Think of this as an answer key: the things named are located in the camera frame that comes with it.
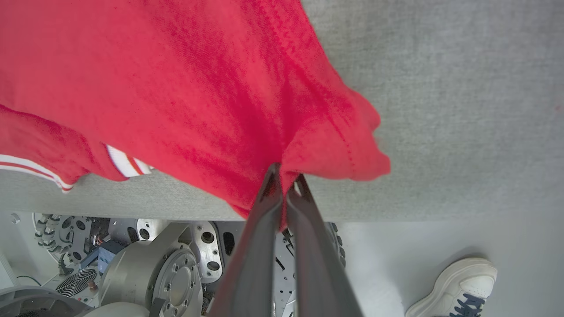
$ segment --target gray felt surface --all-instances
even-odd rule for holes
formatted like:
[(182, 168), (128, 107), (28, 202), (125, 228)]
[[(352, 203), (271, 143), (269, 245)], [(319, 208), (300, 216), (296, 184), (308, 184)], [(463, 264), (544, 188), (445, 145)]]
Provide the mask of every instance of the gray felt surface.
[[(422, 220), (564, 207), (564, 1), (305, 0), (343, 80), (378, 109), (392, 174), (309, 178), (326, 219)], [(4, 210), (237, 219), (163, 174), (50, 182), (0, 171)]]

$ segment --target shoe lace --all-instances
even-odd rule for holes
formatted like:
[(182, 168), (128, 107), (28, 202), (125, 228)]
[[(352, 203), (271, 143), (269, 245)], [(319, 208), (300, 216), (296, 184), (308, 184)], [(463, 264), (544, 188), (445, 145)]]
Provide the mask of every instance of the shoe lace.
[(460, 307), (455, 307), (456, 312), (459, 314), (455, 315), (451, 313), (450, 317), (480, 317), (478, 313), (482, 312), (481, 307), (486, 301), (470, 294), (464, 294), (464, 297), (466, 297), (466, 302), (458, 300)]

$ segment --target bolt hole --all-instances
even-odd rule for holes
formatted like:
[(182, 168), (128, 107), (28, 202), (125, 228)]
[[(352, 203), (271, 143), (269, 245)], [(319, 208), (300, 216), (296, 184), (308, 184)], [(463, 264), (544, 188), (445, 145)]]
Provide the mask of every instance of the bolt hole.
[(86, 226), (84, 225), (84, 223), (82, 221), (77, 221), (76, 222), (76, 226), (80, 229), (80, 230), (84, 230), (86, 229)]
[(150, 234), (149, 234), (149, 231), (147, 231), (145, 229), (139, 230), (139, 235), (145, 240), (149, 240), (149, 238), (151, 237)]
[(205, 242), (205, 243), (212, 243), (213, 240), (215, 240), (215, 238), (214, 238), (214, 236), (212, 235), (211, 232), (206, 231), (206, 232), (204, 232), (204, 233), (202, 234), (202, 241), (203, 241), (203, 242)]
[(235, 237), (230, 232), (223, 233), (223, 245), (225, 246), (225, 253), (230, 256), (235, 248)]
[(210, 262), (208, 262), (208, 268), (212, 271), (217, 271), (217, 270), (219, 270), (219, 263), (217, 263), (215, 261), (210, 261)]

